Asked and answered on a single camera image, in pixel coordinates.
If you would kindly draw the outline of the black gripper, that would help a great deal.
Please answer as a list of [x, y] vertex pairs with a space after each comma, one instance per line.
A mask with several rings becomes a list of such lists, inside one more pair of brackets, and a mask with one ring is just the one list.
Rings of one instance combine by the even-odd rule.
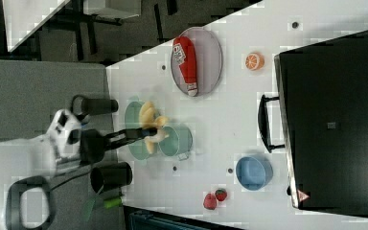
[[154, 136], [157, 129], [127, 128], [102, 136], [96, 129], [84, 130], [80, 137], [80, 161], [82, 164], [94, 164], [104, 159], [104, 154], [123, 146], [140, 141], [141, 138]]

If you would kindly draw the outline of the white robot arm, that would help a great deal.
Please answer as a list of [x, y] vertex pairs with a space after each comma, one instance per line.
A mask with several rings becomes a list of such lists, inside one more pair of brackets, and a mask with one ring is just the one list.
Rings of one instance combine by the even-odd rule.
[[[110, 139], [122, 138], [112, 142]], [[32, 139], [0, 143], [0, 230], [48, 230], [57, 214], [49, 180], [100, 162], [108, 150], [154, 136], [154, 128], [129, 128], [102, 135], [96, 129], [50, 132]], [[33, 189], [45, 195], [48, 217], [28, 226], [22, 217], [22, 196]]]

